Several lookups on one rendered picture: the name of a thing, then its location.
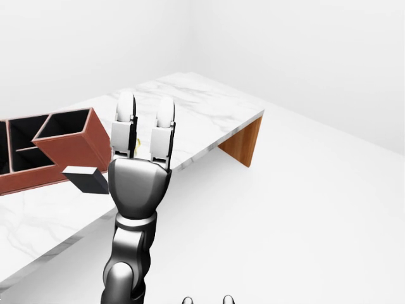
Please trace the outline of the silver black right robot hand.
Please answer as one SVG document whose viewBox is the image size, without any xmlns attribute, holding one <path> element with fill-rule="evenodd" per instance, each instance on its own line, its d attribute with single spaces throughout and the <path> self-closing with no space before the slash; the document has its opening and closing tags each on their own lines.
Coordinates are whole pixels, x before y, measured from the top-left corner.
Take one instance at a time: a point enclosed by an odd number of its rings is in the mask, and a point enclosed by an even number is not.
<svg viewBox="0 0 405 304">
<path fill-rule="evenodd" d="M 148 160 L 135 155 L 137 121 L 135 96 L 121 93 L 111 129 L 114 158 L 108 165 L 108 177 L 95 167 L 67 166 L 62 172 L 83 193 L 110 194 L 119 214 L 127 219 L 150 217 L 168 189 L 176 127 L 174 100 L 161 100 Z"/>
</svg>

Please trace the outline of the wooden table side panel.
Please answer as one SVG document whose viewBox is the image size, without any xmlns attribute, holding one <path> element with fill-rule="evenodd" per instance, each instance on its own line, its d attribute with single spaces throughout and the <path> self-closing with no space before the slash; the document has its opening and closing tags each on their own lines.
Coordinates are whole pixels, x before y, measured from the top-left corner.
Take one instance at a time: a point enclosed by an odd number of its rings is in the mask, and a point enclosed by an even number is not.
<svg viewBox="0 0 405 304">
<path fill-rule="evenodd" d="M 259 117 L 218 147 L 241 164 L 250 167 L 261 121 L 262 117 Z"/>
</svg>

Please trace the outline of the red-brown desk caddy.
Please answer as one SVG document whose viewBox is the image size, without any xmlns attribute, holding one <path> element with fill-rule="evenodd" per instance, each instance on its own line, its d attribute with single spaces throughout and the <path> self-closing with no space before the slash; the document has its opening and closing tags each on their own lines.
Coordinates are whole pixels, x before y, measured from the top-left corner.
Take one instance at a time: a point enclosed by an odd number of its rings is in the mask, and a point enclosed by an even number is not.
<svg viewBox="0 0 405 304">
<path fill-rule="evenodd" d="M 61 182 L 67 166 L 105 172 L 110 160 L 93 108 L 0 120 L 0 195 Z"/>
</svg>

